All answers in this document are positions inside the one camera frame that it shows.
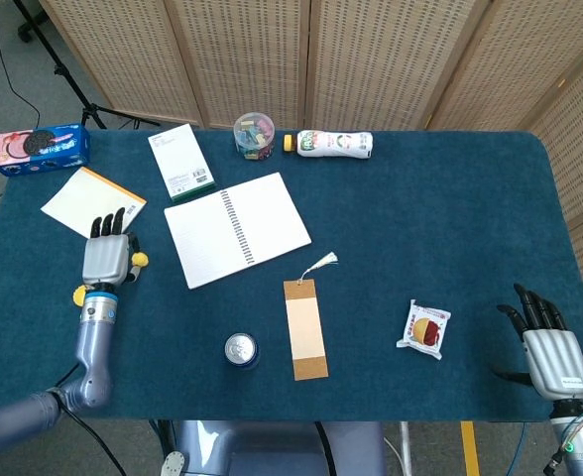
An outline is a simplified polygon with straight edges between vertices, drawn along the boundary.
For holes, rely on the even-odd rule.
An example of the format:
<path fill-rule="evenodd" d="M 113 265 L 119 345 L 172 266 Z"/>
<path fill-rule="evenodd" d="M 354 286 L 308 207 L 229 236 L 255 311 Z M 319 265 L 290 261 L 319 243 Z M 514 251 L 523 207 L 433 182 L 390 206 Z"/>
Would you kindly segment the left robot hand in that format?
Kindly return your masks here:
<path fill-rule="evenodd" d="M 92 288 L 112 291 L 138 280 L 142 267 L 133 263 L 141 251 L 137 236 L 123 232 L 125 208 L 96 217 L 84 248 L 82 282 Z"/>

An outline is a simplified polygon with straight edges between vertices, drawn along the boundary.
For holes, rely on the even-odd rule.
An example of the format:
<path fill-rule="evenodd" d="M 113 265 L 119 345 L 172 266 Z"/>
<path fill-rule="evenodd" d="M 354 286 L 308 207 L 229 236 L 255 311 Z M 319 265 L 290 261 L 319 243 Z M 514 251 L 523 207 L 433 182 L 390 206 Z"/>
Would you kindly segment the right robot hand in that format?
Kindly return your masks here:
<path fill-rule="evenodd" d="M 583 352 L 558 307 L 522 285 L 514 284 L 523 310 L 499 304 L 497 310 L 512 323 L 523 346 L 528 370 L 490 368 L 497 377 L 534 388 L 544 399 L 583 400 Z"/>

